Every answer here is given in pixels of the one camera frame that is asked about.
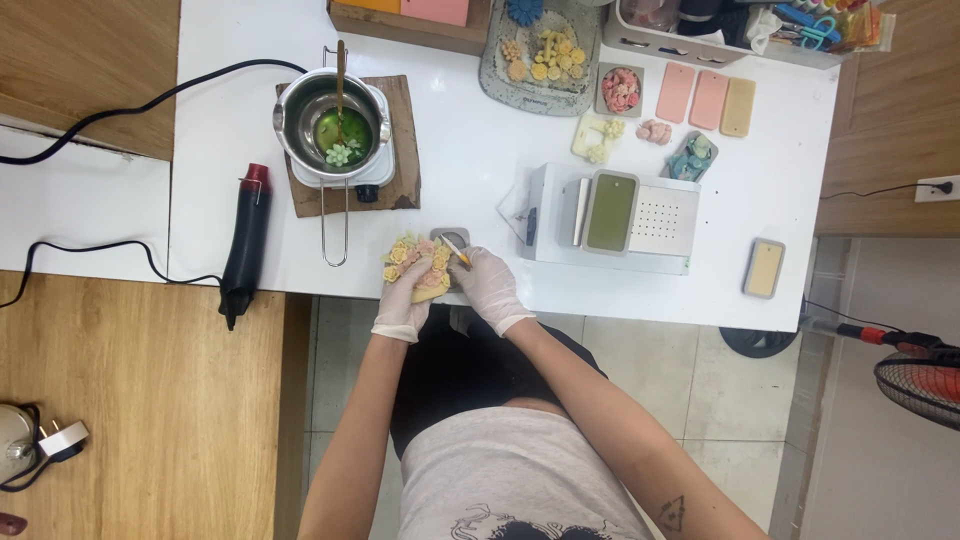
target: wooden desk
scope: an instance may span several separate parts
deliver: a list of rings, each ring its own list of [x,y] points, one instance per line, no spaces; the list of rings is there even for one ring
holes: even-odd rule
[[[0,272],[0,299],[20,274]],[[310,298],[261,292],[227,331],[214,287],[34,275],[0,309],[0,401],[84,451],[0,510],[25,540],[294,538]]]

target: white t-shirt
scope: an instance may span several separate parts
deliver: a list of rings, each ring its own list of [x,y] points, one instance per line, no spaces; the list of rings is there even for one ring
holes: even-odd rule
[[[463,412],[401,462],[400,540],[652,540],[623,484],[562,416]]]

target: gloved hand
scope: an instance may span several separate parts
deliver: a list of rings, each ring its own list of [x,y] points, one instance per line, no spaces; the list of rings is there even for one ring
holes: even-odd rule
[[[395,282],[383,285],[380,311],[376,319],[373,319],[372,333],[417,343],[417,334],[423,328],[430,312],[430,301],[411,304],[410,299],[414,294],[414,283],[429,272],[432,266],[433,258],[421,258]]]
[[[471,247],[464,250],[473,269],[467,271],[457,261],[450,259],[448,272],[463,287],[470,305],[487,321],[497,335],[527,317],[536,317],[516,297],[516,279],[502,258],[484,248]]]

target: person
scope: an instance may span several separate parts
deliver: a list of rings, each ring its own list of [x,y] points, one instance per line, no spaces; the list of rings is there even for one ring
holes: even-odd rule
[[[368,538],[388,432],[402,540],[652,539],[631,495],[667,540],[768,538],[589,351],[537,322],[503,260],[465,253],[472,269],[449,272],[482,319],[466,335],[411,305],[429,258],[384,286],[301,540]]]

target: tattoo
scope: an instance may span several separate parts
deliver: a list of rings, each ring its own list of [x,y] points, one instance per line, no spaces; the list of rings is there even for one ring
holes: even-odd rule
[[[673,501],[667,501],[663,504],[657,521],[660,522],[660,526],[663,527],[663,530],[681,532],[684,530],[685,513],[686,508],[684,507],[684,496],[681,495]]]

